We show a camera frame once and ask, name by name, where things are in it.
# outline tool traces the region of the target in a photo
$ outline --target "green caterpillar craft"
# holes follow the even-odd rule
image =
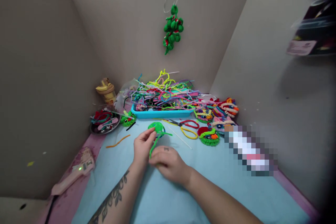
[[[176,5],[171,7],[172,16],[167,17],[167,24],[164,26],[163,30],[167,33],[164,40],[163,46],[166,47],[165,55],[174,49],[174,42],[179,42],[181,40],[180,33],[183,32],[183,19],[177,17],[178,8]]]
[[[135,123],[135,120],[137,119],[137,117],[135,116],[135,114],[133,114],[131,111],[129,111],[128,113],[124,110],[124,114],[130,117],[133,117],[133,119],[128,118],[126,116],[122,116],[120,123],[124,126],[124,127],[129,127],[131,126],[133,123]]]

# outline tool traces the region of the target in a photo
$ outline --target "beige wall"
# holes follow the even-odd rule
[[[195,80],[209,92],[246,0],[178,0],[184,19],[181,41],[164,55],[165,0],[74,0],[88,35],[111,81],[119,89],[160,70],[180,71],[176,79]],[[173,1],[167,0],[166,9]]]
[[[0,55],[0,196],[46,198],[89,135],[99,63],[72,0],[0,0]]]
[[[238,122],[277,149],[279,167],[319,208],[333,166],[335,58],[285,54],[312,1],[247,0],[211,93],[236,99]]]

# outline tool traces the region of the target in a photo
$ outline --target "forearm tattoo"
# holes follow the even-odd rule
[[[114,200],[114,206],[116,207],[118,205],[118,202],[121,201],[121,193],[120,191],[124,188],[124,183],[127,183],[127,174],[130,171],[127,170],[127,172],[123,175],[123,177],[120,179],[118,184],[112,189],[112,191],[108,194],[106,199],[103,201],[103,203],[100,205],[98,210],[95,212],[95,214],[92,216],[91,220],[89,221],[89,224],[97,224],[99,217],[101,215],[102,222],[104,222],[104,219],[107,215],[108,207],[112,207],[113,200]]]

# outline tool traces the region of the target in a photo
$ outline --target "pipe cleaner animal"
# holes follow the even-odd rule
[[[216,133],[224,135],[225,125],[236,125],[230,117],[214,117],[211,126],[216,130]]]
[[[167,133],[166,129],[164,128],[164,126],[160,122],[153,122],[148,126],[148,128],[149,129],[150,128],[155,128],[156,133],[159,135],[159,136],[156,137],[156,139],[154,141],[154,144],[153,144],[151,150],[149,151],[149,158],[152,158],[152,152],[153,152],[153,150],[156,146],[156,142],[158,141],[158,139],[161,138],[164,134],[167,134],[167,135],[170,135],[170,136],[172,136],[172,134]]]
[[[219,137],[216,134],[216,129],[211,128],[210,123],[207,127],[201,127],[197,131],[198,137],[202,143],[209,146],[216,146],[219,144]]]
[[[213,116],[212,116],[211,109],[198,106],[195,108],[194,113],[195,113],[197,120],[200,121],[201,123],[212,122]]]
[[[165,55],[174,49],[174,42],[181,40],[180,33],[184,30],[183,19],[177,17],[178,11],[176,5],[171,7],[171,16],[166,18],[167,24],[163,28],[164,32],[167,33],[163,40],[163,46],[166,47]]]
[[[124,110],[124,114],[127,115],[127,116],[130,116],[130,117],[133,117],[133,119],[131,118],[128,118],[126,116],[122,116],[121,117],[121,124],[124,126],[124,127],[129,127],[131,126],[133,123],[135,123],[135,120],[137,119],[137,117],[135,116],[135,114],[133,114],[131,111],[129,111],[128,113]]]
[[[234,118],[239,111],[239,108],[236,106],[236,101],[227,98],[224,102],[219,103],[217,106],[212,107],[212,114],[214,117],[227,117],[230,116]]]

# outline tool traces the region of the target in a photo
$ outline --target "scissors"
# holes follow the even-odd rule
[[[185,121],[182,121],[182,122],[176,122],[176,121],[174,121],[174,120],[172,120],[172,119],[170,119],[170,121],[168,121],[167,120],[167,122],[168,123],[170,123],[170,124],[174,124],[174,125],[176,125],[176,126],[179,126],[180,128],[181,128],[181,131],[182,131],[182,133],[187,137],[187,138],[189,138],[189,139],[197,139],[198,138],[198,135],[194,132],[194,131],[192,131],[192,130],[190,130],[190,129],[187,129],[187,128],[185,128],[185,127],[183,127],[183,126],[188,126],[188,127],[190,127],[190,128],[199,128],[200,126],[198,125],[198,123],[197,122],[195,122],[195,121],[193,121],[193,120],[185,120]],[[192,122],[192,123],[194,123],[196,126],[194,126],[194,125],[190,125],[190,124],[188,124],[187,122]],[[190,133],[192,133],[194,136],[188,136],[187,134],[186,134],[186,131],[188,131],[188,132],[190,132]]]

